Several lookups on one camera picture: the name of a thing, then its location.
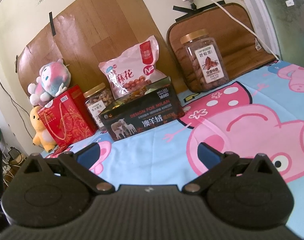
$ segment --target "pink and blue plush toy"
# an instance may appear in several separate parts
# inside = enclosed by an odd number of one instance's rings
[[[36,84],[28,86],[31,94],[30,103],[33,106],[45,106],[53,98],[59,96],[68,89],[71,74],[63,63],[63,59],[51,62],[40,69],[40,76],[36,78]]]

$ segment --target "cartoon pig eye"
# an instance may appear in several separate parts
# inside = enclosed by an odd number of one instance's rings
[[[279,153],[272,158],[272,163],[280,173],[286,173],[291,166],[291,160],[286,153]]]

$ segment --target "jar lid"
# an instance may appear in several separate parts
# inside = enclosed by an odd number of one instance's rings
[[[209,35],[209,32],[207,31],[207,29],[201,29],[201,30],[189,33],[189,34],[183,36],[180,39],[180,41],[181,41],[182,44],[184,44],[188,41],[194,40],[194,39],[199,38],[199,37],[204,36],[204,35]]]
[[[104,83],[101,83],[100,85],[90,89],[89,91],[85,92],[83,95],[85,98],[88,98],[92,95],[94,95],[95,93],[101,91],[102,89],[105,89],[105,84]]]

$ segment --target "product box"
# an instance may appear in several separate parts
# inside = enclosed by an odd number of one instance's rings
[[[46,129],[59,145],[56,154],[70,144],[95,134],[98,127],[90,116],[78,85],[71,87],[37,113]]]
[[[183,116],[171,79],[166,77],[112,102],[100,119],[118,141]]]

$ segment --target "black tape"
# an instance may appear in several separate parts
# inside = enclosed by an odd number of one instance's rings
[[[51,30],[52,30],[52,36],[55,36],[56,32],[55,32],[54,23],[53,23],[52,12],[49,12],[49,17],[50,17],[50,26],[51,26]]]
[[[225,4],[225,1],[224,0],[218,1],[218,4],[219,5],[223,5],[223,4]],[[179,11],[179,12],[186,12],[187,13],[186,15],[183,15],[183,16],[175,19],[175,21],[176,22],[181,21],[181,20],[183,20],[185,18],[191,17],[191,16],[193,16],[193,15],[195,15],[197,13],[206,11],[206,10],[214,8],[216,6],[217,5],[215,3],[212,3],[212,4],[209,4],[207,6],[203,6],[203,7],[199,8],[199,9],[196,9],[196,10],[192,10],[192,9],[189,9],[189,8],[178,7],[178,6],[173,6],[173,10]]]
[[[18,72],[18,59],[19,59],[19,55],[16,55],[16,59],[15,59],[15,72]]]

